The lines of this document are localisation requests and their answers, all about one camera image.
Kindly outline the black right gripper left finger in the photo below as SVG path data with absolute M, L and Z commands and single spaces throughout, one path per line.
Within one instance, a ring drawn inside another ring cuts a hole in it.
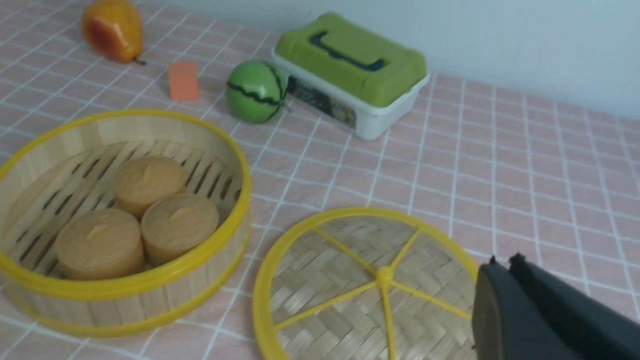
M 594 360 L 594 343 L 576 306 L 584 293 L 513 255 L 478 269 L 471 315 L 479 360 Z

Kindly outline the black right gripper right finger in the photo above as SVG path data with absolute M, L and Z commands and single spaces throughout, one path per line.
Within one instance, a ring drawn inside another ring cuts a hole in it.
M 639 324 L 589 297 L 517 253 L 509 259 L 517 280 L 538 313 L 584 360 L 638 360 Z

